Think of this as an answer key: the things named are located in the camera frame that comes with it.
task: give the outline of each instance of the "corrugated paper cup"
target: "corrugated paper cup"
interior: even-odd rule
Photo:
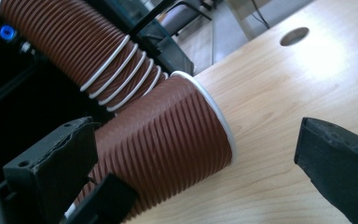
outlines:
[[[90,176],[101,181],[113,173],[139,194],[127,218],[193,186],[235,158],[233,136],[217,105],[193,77],[181,72],[97,130],[96,141],[99,161]],[[92,188],[85,186],[77,201]]]

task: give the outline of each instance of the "blue button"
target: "blue button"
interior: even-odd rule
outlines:
[[[0,36],[2,39],[10,41],[16,35],[16,31],[9,25],[3,25],[0,30]]]

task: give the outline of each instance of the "wood grain surface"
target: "wood grain surface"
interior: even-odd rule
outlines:
[[[309,34],[290,47],[282,37]],[[358,1],[319,0],[196,76],[235,136],[235,164],[130,223],[348,223],[294,162],[303,117],[358,134]]]

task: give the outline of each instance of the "cable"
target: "cable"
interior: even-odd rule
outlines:
[[[269,29],[270,28],[270,26],[269,26],[269,23],[268,22],[266,22],[266,20],[264,20],[264,17],[263,17],[263,15],[261,15],[261,12],[260,12],[260,10],[258,10],[258,6],[257,6],[257,4],[255,3],[255,0],[252,0],[252,3],[253,3],[253,5],[254,5],[254,7],[255,7],[255,10],[256,10],[256,12],[257,12],[257,14],[258,14],[258,16],[261,18],[261,22],[267,27],[267,29]]]

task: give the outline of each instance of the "tiled floor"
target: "tiled floor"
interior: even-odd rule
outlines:
[[[275,25],[289,17],[311,0],[255,0],[262,1],[260,8],[266,21]],[[226,58],[230,53],[249,42],[225,1],[218,1],[217,9],[206,11],[213,21],[198,17],[192,21],[174,40],[188,58],[197,66],[195,74],[213,63]],[[246,20],[257,35],[267,29],[253,16]]]

